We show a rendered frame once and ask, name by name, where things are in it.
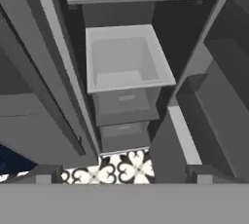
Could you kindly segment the dark blue cabinet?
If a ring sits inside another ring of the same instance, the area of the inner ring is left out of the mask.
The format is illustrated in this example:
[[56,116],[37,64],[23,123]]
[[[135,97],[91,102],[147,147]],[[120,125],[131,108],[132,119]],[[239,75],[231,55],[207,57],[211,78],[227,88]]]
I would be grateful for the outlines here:
[[0,175],[32,170],[36,163],[0,143]]

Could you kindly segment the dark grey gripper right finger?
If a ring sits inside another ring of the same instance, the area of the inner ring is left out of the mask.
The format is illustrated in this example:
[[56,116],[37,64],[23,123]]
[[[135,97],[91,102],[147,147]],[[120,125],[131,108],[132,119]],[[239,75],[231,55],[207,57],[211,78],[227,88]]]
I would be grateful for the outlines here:
[[233,184],[242,183],[238,177],[225,175],[211,166],[187,165],[186,182],[193,184]]

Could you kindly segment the grey fridge door with bins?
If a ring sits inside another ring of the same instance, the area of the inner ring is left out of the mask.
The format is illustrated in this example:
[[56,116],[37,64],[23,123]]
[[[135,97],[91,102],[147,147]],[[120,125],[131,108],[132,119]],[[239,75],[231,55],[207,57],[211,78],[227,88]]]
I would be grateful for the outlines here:
[[153,27],[176,80],[150,125],[155,180],[204,165],[249,182],[249,0],[159,2]]

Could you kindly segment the grey fridge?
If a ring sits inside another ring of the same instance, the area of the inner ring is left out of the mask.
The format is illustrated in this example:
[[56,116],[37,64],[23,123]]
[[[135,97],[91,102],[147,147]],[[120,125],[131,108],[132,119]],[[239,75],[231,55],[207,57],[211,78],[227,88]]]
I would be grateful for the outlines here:
[[217,0],[59,0],[103,153],[147,147]]

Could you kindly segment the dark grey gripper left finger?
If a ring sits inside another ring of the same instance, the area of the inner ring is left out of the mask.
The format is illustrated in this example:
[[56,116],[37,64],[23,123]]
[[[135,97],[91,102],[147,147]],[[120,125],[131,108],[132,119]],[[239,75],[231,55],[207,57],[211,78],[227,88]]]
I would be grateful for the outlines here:
[[26,175],[7,179],[7,184],[61,184],[62,166],[39,165]]

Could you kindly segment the open grey fridge drawer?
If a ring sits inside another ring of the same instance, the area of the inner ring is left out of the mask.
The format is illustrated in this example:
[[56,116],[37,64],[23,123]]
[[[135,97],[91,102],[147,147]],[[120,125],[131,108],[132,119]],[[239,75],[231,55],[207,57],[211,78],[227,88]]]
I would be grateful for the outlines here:
[[176,85],[150,24],[87,28],[86,55],[88,93]]

